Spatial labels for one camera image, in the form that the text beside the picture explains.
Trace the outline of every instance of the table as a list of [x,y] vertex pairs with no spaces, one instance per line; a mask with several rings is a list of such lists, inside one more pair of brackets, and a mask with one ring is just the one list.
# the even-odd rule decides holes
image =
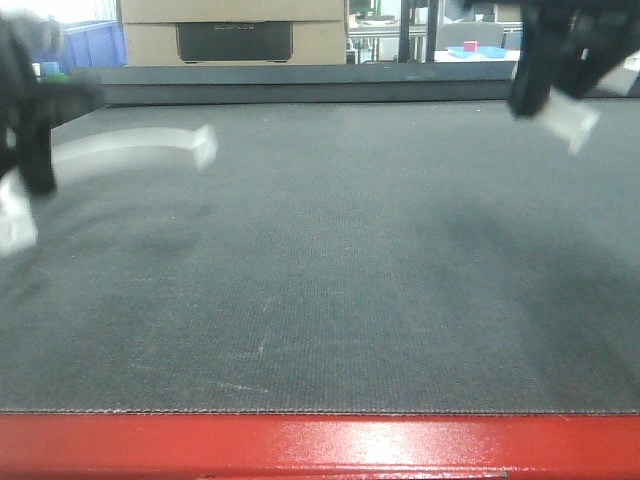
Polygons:
[[34,203],[38,246],[0,259],[0,410],[638,411],[637,102],[594,105],[579,158],[502,102],[57,129],[210,123],[220,150]]

